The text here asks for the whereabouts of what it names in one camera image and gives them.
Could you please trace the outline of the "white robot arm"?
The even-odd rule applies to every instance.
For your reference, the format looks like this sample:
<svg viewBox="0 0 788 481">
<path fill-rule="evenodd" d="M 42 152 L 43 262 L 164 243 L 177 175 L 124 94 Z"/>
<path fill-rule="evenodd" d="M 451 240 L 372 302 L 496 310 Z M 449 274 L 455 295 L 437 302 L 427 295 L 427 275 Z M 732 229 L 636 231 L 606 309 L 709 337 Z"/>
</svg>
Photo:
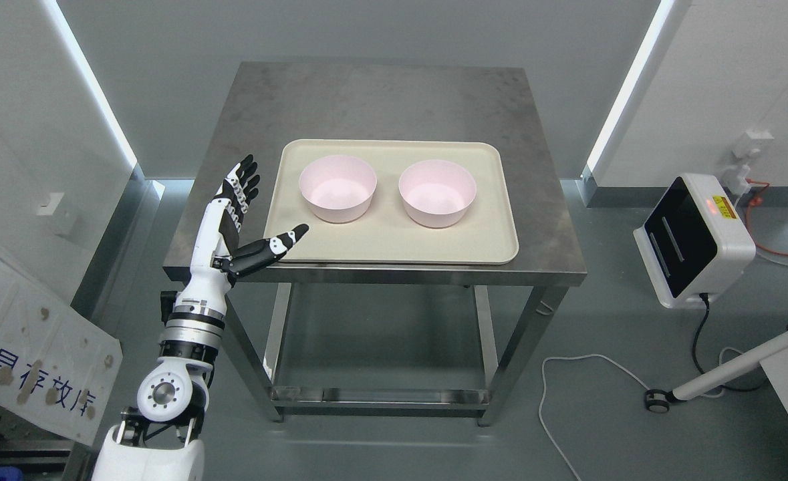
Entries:
<svg viewBox="0 0 788 481">
<path fill-rule="evenodd" d="M 134 407 L 106 434 L 95 480 L 201 480 L 199 433 L 208 383 L 225 329 L 225 292 L 188 286 L 164 308 L 156 367 L 141 381 Z"/>
</svg>

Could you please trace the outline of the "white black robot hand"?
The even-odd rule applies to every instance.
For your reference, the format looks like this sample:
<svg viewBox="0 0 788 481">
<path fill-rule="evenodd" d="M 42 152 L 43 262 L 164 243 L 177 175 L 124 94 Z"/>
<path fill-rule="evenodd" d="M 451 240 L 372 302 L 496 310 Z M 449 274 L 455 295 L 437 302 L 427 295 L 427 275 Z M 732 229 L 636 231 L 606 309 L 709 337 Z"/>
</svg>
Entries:
<svg viewBox="0 0 788 481">
<path fill-rule="evenodd" d="M 199 223 L 190 261 L 188 286 L 226 291 L 241 277 L 261 271 L 283 259 L 309 232 L 300 223 L 287 232 L 239 245 L 244 217 L 259 194 L 257 162 L 247 155 L 231 168 Z"/>
</svg>

